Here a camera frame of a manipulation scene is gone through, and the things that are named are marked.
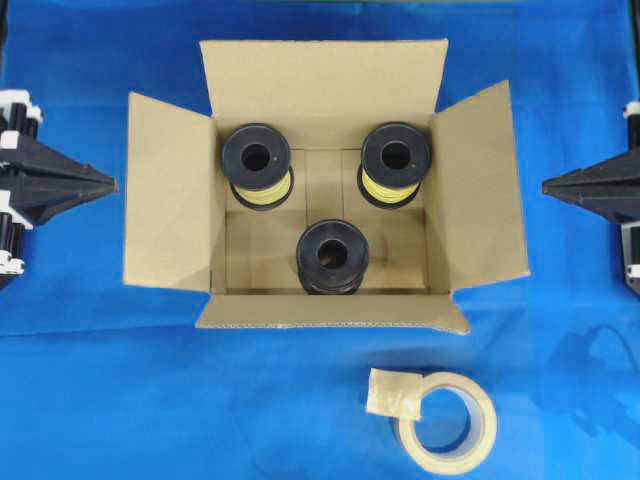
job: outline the spool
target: spool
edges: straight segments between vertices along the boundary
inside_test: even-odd
[[[298,277],[310,295],[352,295],[369,266],[369,244],[362,232],[343,220],[310,226],[296,249]]]
[[[424,135],[405,123],[387,123],[362,144],[358,188],[378,208],[400,208],[416,197],[430,166]]]
[[[293,191],[291,150],[273,127],[240,127],[222,149],[222,170],[233,196],[245,207],[265,211],[282,205]]]

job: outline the spool center hole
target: spool center hole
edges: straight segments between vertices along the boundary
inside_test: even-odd
[[[242,164],[253,172],[258,172],[269,164],[269,150],[264,145],[254,143],[242,151]]]
[[[382,149],[382,163],[392,170],[402,170],[411,161],[411,152],[404,143],[391,142]]]
[[[431,453],[446,454],[458,448],[471,427],[464,401],[454,392],[435,390],[422,399],[422,420],[416,435]]]
[[[327,240],[318,249],[320,265],[329,270],[335,270],[347,263],[347,247],[338,240]]]

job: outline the blue cloth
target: blue cloth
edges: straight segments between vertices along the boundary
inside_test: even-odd
[[[78,208],[30,235],[33,268],[0,294],[0,478],[428,478],[365,414],[371,367],[487,390],[497,443],[466,478],[640,477],[640,300],[618,233],[540,193],[626,149],[626,1],[14,0],[2,84],[44,108],[42,141],[125,185],[130,90],[210,113],[199,40],[441,37],[440,110],[511,82],[533,275],[458,293],[466,337],[197,331],[206,296],[121,285],[125,195]],[[451,438],[444,400],[425,413]]]

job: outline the yellow wire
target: yellow wire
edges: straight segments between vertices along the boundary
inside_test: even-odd
[[[420,183],[416,183],[415,185],[410,185],[404,188],[383,187],[382,185],[378,185],[376,182],[371,180],[371,178],[369,177],[369,175],[367,175],[367,172],[363,168],[362,185],[364,185],[365,190],[369,192],[369,195],[371,195],[376,200],[382,203],[398,203],[409,198],[409,196],[411,196],[411,194],[418,189]]]
[[[287,172],[282,180],[264,190],[252,191],[238,187],[235,187],[235,189],[238,195],[249,203],[253,203],[254,205],[269,205],[284,197],[289,191],[289,187],[291,187],[291,173]]]

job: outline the cardboard box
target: cardboard box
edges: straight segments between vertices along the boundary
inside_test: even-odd
[[[124,281],[212,293],[199,327],[407,326],[467,333],[452,292],[528,274],[509,85],[437,115],[447,41],[207,41],[214,116],[130,97]],[[369,205],[356,185],[375,127],[408,122],[433,166],[408,206]],[[236,128],[264,122],[292,148],[295,187],[269,212],[242,207],[220,165]],[[342,218],[371,262],[353,296],[309,296],[295,249]]]

